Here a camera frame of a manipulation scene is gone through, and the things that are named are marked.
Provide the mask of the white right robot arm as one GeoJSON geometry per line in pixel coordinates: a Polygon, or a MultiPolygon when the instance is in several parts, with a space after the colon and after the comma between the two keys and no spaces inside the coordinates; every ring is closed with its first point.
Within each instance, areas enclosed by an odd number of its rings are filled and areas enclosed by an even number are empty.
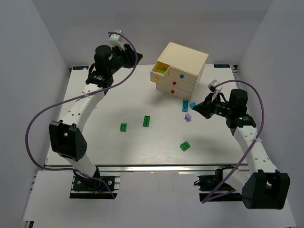
{"type": "Polygon", "coordinates": [[[220,95],[209,93],[203,102],[193,107],[206,119],[218,115],[226,119],[226,125],[238,142],[250,176],[236,166],[217,169],[217,185],[204,198],[204,202],[216,199],[216,192],[223,184],[238,192],[247,209],[282,209],[287,198],[290,177],[280,172],[272,163],[258,137],[256,123],[247,114],[248,95],[245,90],[233,89],[227,102],[220,95]]]}

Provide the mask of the yellow-green lego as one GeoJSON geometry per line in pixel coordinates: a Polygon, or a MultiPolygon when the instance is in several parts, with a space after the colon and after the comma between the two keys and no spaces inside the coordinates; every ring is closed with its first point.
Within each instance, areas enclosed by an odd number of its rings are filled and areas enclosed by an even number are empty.
{"type": "Polygon", "coordinates": [[[166,71],[167,71],[167,68],[162,67],[162,68],[160,68],[160,69],[158,70],[158,73],[159,73],[159,74],[162,74],[162,75],[165,75],[166,71]]]}

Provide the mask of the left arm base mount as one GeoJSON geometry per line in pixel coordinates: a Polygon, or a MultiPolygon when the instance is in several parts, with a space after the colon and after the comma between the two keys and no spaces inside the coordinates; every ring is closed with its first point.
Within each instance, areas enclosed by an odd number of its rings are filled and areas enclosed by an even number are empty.
{"type": "Polygon", "coordinates": [[[97,176],[107,184],[110,191],[102,181],[88,179],[76,172],[73,172],[73,175],[70,199],[114,200],[118,194],[120,184],[118,173],[99,172],[97,176]]]}

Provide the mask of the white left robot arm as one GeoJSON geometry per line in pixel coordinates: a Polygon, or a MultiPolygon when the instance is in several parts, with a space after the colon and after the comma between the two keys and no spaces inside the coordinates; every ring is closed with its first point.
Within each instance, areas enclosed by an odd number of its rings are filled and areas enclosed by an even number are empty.
{"type": "Polygon", "coordinates": [[[119,69],[133,68],[142,59],[141,53],[132,50],[129,44],[123,49],[101,45],[95,49],[94,63],[90,66],[82,92],[66,115],[49,125],[52,151],[66,159],[83,175],[98,178],[97,167],[86,154],[87,142],[82,135],[84,125],[97,104],[112,86],[113,75],[119,69]]]}

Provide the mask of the cream wooden drawer cabinet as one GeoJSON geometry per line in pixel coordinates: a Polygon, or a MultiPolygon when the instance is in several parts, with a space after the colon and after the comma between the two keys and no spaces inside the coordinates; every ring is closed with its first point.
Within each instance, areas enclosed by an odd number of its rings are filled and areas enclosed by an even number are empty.
{"type": "Polygon", "coordinates": [[[203,74],[208,54],[170,42],[150,71],[156,89],[182,100],[191,100],[203,74]],[[167,68],[165,75],[158,70],[167,68]]]}

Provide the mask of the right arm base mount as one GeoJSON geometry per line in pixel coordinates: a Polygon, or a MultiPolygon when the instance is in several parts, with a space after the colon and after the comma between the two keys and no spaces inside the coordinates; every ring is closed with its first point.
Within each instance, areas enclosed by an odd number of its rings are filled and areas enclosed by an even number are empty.
{"type": "MultiPolygon", "coordinates": [[[[193,184],[194,186],[199,187],[199,200],[202,202],[208,194],[222,181],[223,179],[223,169],[226,168],[232,168],[232,166],[220,166],[215,170],[215,172],[212,175],[200,175],[198,176],[198,180],[196,180],[193,184]]],[[[241,195],[238,192],[233,192],[231,194],[228,194],[228,192],[233,191],[234,189],[226,184],[223,183],[221,187],[212,195],[213,197],[225,194],[225,196],[216,198],[216,199],[210,199],[210,201],[213,202],[233,202],[233,201],[241,201],[241,195]]]]}

